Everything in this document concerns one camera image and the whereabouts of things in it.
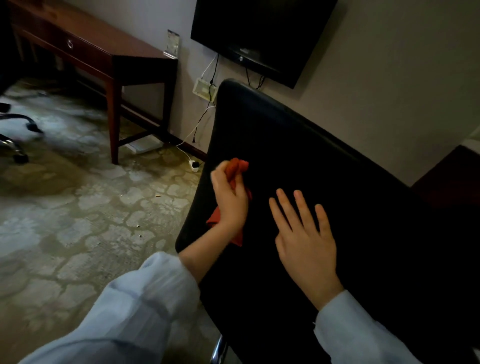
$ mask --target red cloth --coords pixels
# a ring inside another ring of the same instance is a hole
[[[237,186],[235,183],[235,177],[237,174],[241,174],[246,172],[248,169],[248,162],[238,159],[238,158],[233,158],[230,163],[227,165],[227,168],[225,168],[225,174],[227,175],[227,181],[230,183],[230,186],[232,187],[232,190],[235,191],[235,187]],[[245,188],[247,191],[248,199],[252,199],[252,193],[248,188]],[[210,227],[215,226],[218,224],[220,221],[220,209],[218,206],[216,207],[215,211],[211,215],[211,217],[207,221],[207,225]],[[235,245],[241,246],[243,241],[243,233],[242,230],[239,231],[237,236],[235,236],[232,240],[232,243]]]

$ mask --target floral carpet pattern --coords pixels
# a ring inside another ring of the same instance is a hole
[[[16,363],[67,334],[104,286],[174,243],[200,175],[174,147],[142,155],[120,148],[110,163],[107,114],[53,82],[24,79],[3,102],[33,118],[7,120],[30,163],[0,149],[0,357]],[[123,136],[138,131],[124,121]],[[200,307],[176,323],[164,362],[207,363],[218,331]]]

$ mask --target black chair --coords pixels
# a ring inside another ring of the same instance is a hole
[[[0,1],[0,95],[3,95],[3,92],[15,83],[15,81],[20,77],[20,56],[18,54],[17,45],[13,36],[12,27],[10,26],[10,20],[8,17],[8,7],[6,1]],[[5,119],[25,119],[28,121],[27,129],[41,133],[42,131],[38,128],[37,124],[28,116],[20,114],[9,114],[10,105],[5,103],[0,103],[0,120]],[[10,139],[9,137],[0,134],[0,143],[12,149],[16,154],[13,156],[13,159],[17,163],[27,163],[28,156],[25,154],[22,147]]]
[[[210,172],[249,161],[253,195],[243,246],[230,244],[200,284],[201,300],[244,363],[327,363],[313,334],[317,311],[278,258],[268,198],[283,188],[325,207],[340,280],[423,363],[476,363],[470,334],[478,265],[407,186],[270,97],[234,80],[219,89],[208,158],[176,241],[180,252],[216,207]]]

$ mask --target light blue sleeve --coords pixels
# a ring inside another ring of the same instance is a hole
[[[314,332],[332,364],[420,363],[405,344],[374,321],[348,291],[321,309]]]
[[[199,297],[180,260],[155,253],[110,282],[76,330],[20,364],[160,363],[172,321],[193,313]]]

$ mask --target flat screen tv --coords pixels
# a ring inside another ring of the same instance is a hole
[[[336,0],[197,0],[191,38],[294,88]]]

